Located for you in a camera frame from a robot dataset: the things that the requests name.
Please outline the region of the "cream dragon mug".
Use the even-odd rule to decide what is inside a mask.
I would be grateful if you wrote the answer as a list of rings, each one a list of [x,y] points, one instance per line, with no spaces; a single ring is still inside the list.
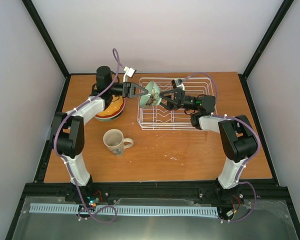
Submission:
[[[125,138],[119,129],[110,129],[103,135],[103,143],[115,156],[122,156],[126,149],[134,145],[131,138]]]

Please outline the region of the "orange dotted plate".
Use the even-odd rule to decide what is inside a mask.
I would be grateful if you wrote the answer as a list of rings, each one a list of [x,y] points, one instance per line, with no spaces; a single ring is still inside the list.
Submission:
[[[122,96],[114,96],[110,103],[110,105],[104,111],[98,113],[96,116],[105,117],[105,116],[113,116],[117,113],[121,112],[125,106],[125,100]]]

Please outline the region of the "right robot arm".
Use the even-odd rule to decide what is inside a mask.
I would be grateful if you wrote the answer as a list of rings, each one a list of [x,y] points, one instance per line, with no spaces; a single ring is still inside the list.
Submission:
[[[247,163],[261,148],[260,138],[248,118],[245,115],[233,117],[214,114],[216,98],[213,95],[190,96],[184,90],[174,88],[162,91],[159,97],[166,101],[160,105],[167,110],[193,110],[190,121],[194,128],[220,134],[226,159],[217,181],[225,190],[236,187]]]

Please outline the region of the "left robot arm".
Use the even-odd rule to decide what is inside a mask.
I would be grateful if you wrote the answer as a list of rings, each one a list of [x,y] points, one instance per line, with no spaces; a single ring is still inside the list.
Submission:
[[[88,185],[91,175],[83,160],[85,145],[85,125],[97,114],[106,110],[113,96],[137,98],[150,91],[133,82],[128,82],[136,72],[131,67],[124,67],[123,81],[118,81],[118,73],[108,66],[96,70],[96,83],[91,87],[87,100],[67,112],[55,113],[52,121],[49,142],[55,153],[62,159],[70,176],[70,182],[77,185],[76,195],[82,201],[93,198],[94,188]]]

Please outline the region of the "mint green floral bowl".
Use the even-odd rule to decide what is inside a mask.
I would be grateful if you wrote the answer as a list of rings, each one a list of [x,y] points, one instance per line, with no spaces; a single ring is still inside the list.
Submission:
[[[151,108],[158,106],[162,98],[160,97],[160,88],[154,81],[150,81],[146,87],[146,90],[148,90],[148,93],[146,95],[141,96],[139,100],[139,107],[140,108]]]

